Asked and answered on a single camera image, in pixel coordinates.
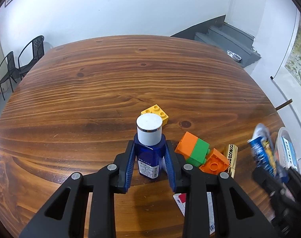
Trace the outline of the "wooden stick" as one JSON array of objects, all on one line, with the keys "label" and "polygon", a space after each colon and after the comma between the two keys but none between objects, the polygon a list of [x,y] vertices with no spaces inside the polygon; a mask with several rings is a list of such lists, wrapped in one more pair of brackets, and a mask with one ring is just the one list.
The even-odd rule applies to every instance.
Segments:
[{"label": "wooden stick", "polygon": [[291,103],[292,103],[292,99],[289,99],[289,100],[287,100],[286,102],[282,103],[281,105],[277,106],[277,107],[275,108],[275,110],[278,111],[278,110],[280,110],[280,109],[282,109],[282,108],[288,106],[288,105],[291,104]]}]

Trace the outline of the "orange square toy block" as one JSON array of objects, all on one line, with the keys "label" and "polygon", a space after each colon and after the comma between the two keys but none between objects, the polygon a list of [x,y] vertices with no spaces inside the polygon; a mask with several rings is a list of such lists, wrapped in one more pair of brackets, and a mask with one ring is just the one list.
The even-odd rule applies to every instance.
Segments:
[{"label": "orange square toy block", "polygon": [[207,154],[205,159],[206,162],[199,167],[204,173],[218,175],[230,166],[229,160],[215,148]]}]

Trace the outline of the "blue white toothpaste tube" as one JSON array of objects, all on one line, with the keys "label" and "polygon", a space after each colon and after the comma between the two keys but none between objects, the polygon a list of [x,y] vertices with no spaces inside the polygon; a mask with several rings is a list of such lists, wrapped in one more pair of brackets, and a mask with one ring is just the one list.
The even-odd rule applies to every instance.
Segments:
[{"label": "blue white toothpaste tube", "polygon": [[274,178],[280,179],[280,169],[277,168],[277,158],[274,155],[269,129],[263,123],[257,124],[247,143],[251,147],[256,166],[264,169]]}]

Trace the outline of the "clear plastic bowl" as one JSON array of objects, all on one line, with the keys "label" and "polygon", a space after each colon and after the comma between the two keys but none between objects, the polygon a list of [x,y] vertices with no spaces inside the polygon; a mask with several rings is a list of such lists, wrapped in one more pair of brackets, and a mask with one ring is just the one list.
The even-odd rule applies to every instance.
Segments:
[{"label": "clear plastic bowl", "polygon": [[287,169],[292,167],[296,171],[299,171],[296,152],[291,137],[285,127],[281,127],[278,131],[275,142],[275,156],[282,167]]}]

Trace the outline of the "yellow toy block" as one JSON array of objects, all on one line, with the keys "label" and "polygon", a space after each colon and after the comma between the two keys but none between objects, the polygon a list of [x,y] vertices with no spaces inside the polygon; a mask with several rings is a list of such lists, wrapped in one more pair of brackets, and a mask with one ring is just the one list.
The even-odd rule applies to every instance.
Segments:
[{"label": "yellow toy block", "polygon": [[153,113],[161,117],[162,119],[162,125],[166,125],[169,119],[169,116],[164,112],[164,110],[161,109],[157,104],[143,110],[140,112],[140,114],[147,114],[147,113]]}]

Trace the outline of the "orange green toy block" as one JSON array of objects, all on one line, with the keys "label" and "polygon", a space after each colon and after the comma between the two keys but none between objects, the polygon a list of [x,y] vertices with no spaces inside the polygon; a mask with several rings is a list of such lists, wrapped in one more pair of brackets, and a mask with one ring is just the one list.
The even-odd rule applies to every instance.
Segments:
[{"label": "orange green toy block", "polygon": [[186,132],[182,136],[175,148],[175,153],[183,155],[186,162],[195,167],[200,167],[206,162],[209,152],[210,145],[190,132]]}]

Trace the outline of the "black metal chair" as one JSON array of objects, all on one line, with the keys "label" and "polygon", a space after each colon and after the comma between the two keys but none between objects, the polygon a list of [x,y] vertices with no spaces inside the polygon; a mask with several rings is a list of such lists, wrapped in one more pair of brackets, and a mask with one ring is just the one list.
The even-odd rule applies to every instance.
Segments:
[{"label": "black metal chair", "polygon": [[17,81],[14,78],[14,73],[18,72],[18,69],[15,66],[15,61],[14,61],[14,53],[13,51],[10,51],[5,57],[4,59],[1,61],[0,63],[0,70],[2,69],[2,67],[5,66],[6,72],[5,74],[0,77],[0,91],[2,94],[3,99],[5,100],[5,96],[4,96],[4,92],[3,92],[3,88],[2,88],[2,84],[4,84],[5,82],[9,81],[10,83],[10,87],[11,87],[11,91],[13,92],[13,84],[17,83]]},{"label": "black metal chair", "polygon": [[[33,40],[31,40],[20,52],[18,56],[18,71],[21,80],[33,68],[33,66],[44,56],[45,54],[44,40],[45,37],[43,35],[37,36]],[[32,49],[32,58],[28,63],[21,63],[20,58],[29,46],[31,46]]]}]

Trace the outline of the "white medicine box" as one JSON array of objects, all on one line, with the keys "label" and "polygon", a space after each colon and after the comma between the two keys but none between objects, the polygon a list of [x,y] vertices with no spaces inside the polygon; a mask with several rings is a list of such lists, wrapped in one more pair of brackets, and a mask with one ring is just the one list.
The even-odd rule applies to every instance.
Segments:
[{"label": "white medicine box", "polygon": [[215,218],[212,203],[212,193],[176,193],[173,198],[181,213],[186,217],[186,224],[196,227],[209,228],[210,236],[215,235]]}]

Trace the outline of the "blue bottle white cap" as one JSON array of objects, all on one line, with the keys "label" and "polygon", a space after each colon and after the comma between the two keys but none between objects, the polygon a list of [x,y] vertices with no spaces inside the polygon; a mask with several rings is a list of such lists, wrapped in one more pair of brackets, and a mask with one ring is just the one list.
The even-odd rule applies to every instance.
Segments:
[{"label": "blue bottle white cap", "polygon": [[162,123],[161,117],[154,113],[142,114],[136,121],[134,151],[139,174],[149,179],[158,178],[165,153],[166,138],[162,134]]}]

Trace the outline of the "black metal chair near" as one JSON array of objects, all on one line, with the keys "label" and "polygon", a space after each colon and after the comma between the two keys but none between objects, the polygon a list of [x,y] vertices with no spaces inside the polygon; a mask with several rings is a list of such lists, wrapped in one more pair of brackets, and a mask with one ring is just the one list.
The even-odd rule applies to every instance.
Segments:
[{"label": "black metal chair near", "polygon": [[3,88],[2,88],[2,84],[4,84],[5,82],[9,81],[10,83],[10,87],[11,87],[11,91],[13,92],[13,84],[17,83],[17,81],[14,78],[14,73],[18,72],[18,69],[15,66],[15,61],[14,61],[14,53],[13,51],[10,51],[5,57],[4,59],[1,61],[0,63],[0,70],[2,69],[2,67],[5,66],[6,72],[5,74],[0,77],[0,91],[2,94],[3,99],[5,100],[5,96],[4,96],[4,92],[3,92]]}]

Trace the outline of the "foil bowl on stair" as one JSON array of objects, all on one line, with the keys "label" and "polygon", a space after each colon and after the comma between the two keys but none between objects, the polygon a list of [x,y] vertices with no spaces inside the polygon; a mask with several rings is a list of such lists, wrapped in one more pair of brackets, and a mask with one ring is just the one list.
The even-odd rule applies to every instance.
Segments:
[{"label": "foil bowl on stair", "polygon": [[232,51],[229,51],[227,50],[227,55],[232,58],[235,62],[240,62],[242,60],[241,56],[232,52]]}]

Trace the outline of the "black metal chair far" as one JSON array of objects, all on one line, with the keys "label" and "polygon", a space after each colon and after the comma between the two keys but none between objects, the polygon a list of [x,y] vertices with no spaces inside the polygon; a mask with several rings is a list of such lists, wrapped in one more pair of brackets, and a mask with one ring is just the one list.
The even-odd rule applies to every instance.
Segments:
[{"label": "black metal chair far", "polygon": [[[33,68],[33,66],[44,56],[45,54],[44,40],[45,37],[43,35],[37,36],[33,40],[31,40],[20,52],[18,56],[18,71],[21,80]],[[20,58],[29,46],[31,46],[32,49],[32,58],[28,63],[21,63]]]}]

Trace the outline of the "grey staircase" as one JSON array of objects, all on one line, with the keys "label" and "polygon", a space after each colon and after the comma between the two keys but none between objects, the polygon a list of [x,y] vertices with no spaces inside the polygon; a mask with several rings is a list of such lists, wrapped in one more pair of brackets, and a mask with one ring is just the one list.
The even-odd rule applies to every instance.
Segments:
[{"label": "grey staircase", "polygon": [[225,16],[212,18],[173,35],[216,46],[238,56],[243,68],[260,60],[261,55],[253,47],[254,36],[225,22]]}]

